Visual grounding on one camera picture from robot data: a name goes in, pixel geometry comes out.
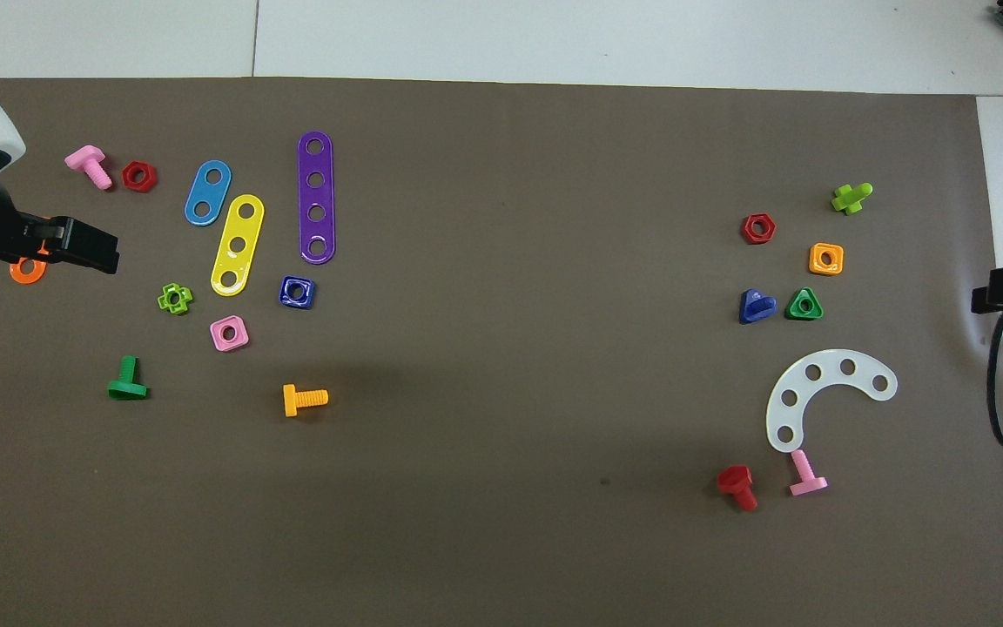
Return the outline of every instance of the orange bolt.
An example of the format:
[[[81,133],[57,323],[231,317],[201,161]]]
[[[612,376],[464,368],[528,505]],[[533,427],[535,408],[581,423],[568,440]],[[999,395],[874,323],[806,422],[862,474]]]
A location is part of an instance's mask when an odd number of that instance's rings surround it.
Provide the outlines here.
[[[286,415],[296,415],[296,407],[319,407],[327,404],[327,389],[310,389],[307,392],[296,392],[296,385],[285,384],[281,390],[286,396]]]

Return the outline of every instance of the white floor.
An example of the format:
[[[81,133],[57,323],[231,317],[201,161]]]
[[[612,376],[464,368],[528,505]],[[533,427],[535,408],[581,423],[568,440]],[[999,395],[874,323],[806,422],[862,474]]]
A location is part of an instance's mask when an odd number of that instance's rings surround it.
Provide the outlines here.
[[[979,119],[1003,266],[1003,29],[994,5],[0,0],[0,76],[357,76],[986,95]],[[976,419],[986,419],[982,407]]]

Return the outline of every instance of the lime green nut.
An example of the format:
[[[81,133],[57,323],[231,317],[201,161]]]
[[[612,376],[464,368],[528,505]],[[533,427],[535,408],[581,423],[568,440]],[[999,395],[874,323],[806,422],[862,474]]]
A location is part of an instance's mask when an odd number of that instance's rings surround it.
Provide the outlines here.
[[[123,356],[122,363],[118,366],[118,378],[107,384],[107,396],[119,400],[136,400],[146,397],[149,388],[134,382],[134,370],[137,366],[138,358],[132,354]]]
[[[187,314],[190,302],[192,302],[192,290],[182,288],[176,283],[164,286],[160,291],[160,297],[156,298],[156,306],[175,316]]]
[[[834,198],[830,204],[834,211],[845,211],[847,215],[855,215],[862,211],[862,202],[873,194],[873,186],[869,183],[862,183],[857,188],[843,186],[834,191]]]

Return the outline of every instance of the green triangular nut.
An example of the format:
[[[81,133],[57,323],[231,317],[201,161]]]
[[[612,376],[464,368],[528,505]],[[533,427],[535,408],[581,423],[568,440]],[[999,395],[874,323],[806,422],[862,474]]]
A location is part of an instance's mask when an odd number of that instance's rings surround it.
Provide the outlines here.
[[[822,317],[822,306],[811,288],[803,288],[791,297],[784,317],[791,320],[818,320]]]

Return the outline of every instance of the blue square nut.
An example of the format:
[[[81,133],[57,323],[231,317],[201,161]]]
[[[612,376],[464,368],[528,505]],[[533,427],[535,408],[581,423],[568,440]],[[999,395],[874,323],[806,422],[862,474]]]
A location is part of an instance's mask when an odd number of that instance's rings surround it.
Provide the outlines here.
[[[286,277],[281,282],[281,305],[298,309],[311,309],[315,300],[315,283],[310,279]]]

